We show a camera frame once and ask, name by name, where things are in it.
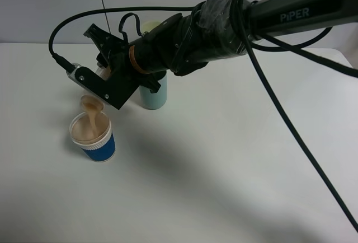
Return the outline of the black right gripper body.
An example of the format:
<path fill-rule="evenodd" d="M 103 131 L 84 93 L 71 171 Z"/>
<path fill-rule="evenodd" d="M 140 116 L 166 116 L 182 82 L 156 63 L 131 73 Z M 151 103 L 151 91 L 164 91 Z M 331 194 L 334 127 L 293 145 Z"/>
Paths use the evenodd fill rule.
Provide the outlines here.
<path fill-rule="evenodd" d="M 84 33 L 99 50 L 97 61 L 110 70 L 104 80 L 106 89 L 116 94 L 130 94 L 140 85 L 156 93 L 161 85 L 153 74 L 140 73 L 133 65 L 127 38 L 121 39 L 92 24 Z"/>

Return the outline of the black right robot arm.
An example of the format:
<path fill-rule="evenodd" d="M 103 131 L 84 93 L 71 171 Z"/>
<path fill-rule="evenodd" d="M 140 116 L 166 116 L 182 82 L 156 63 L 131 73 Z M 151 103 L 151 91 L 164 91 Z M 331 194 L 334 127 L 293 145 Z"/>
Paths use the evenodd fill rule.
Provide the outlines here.
<path fill-rule="evenodd" d="M 129 41 L 97 26 L 86 31 L 99 49 L 97 60 L 110 70 L 107 79 L 79 68 L 75 77 L 84 88 L 120 106 L 139 87 L 159 90 L 156 74 L 171 71 L 185 76 L 209 62 L 264 50 L 258 41 L 273 43 L 272 52 L 290 51 L 340 73 L 356 77 L 357 70 L 318 57 L 304 44 L 289 45 L 280 35 L 322 29 L 357 20 L 357 0 L 206 0 L 188 16 L 176 14 L 151 31 Z"/>

